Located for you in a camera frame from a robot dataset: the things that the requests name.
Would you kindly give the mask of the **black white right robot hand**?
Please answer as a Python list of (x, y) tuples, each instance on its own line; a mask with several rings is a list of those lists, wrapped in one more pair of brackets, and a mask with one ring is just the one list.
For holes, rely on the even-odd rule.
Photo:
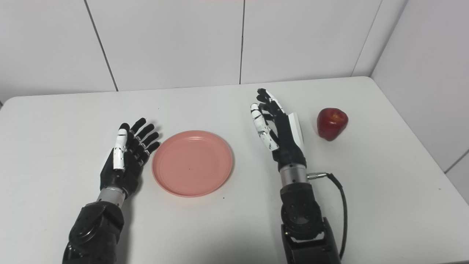
[(272, 153), (278, 169), (290, 164), (307, 167), (303, 133), (297, 113), (286, 113), (268, 90), (257, 90), (258, 103), (251, 104), (251, 116), (260, 140)]

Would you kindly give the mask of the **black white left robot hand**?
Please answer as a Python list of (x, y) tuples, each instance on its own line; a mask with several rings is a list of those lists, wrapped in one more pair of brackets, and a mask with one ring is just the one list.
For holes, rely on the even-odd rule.
[(120, 125), (114, 147), (100, 173), (100, 190), (121, 189), (128, 198), (136, 192), (143, 167), (160, 146), (154, 124), (140, 118), (133, 126)]

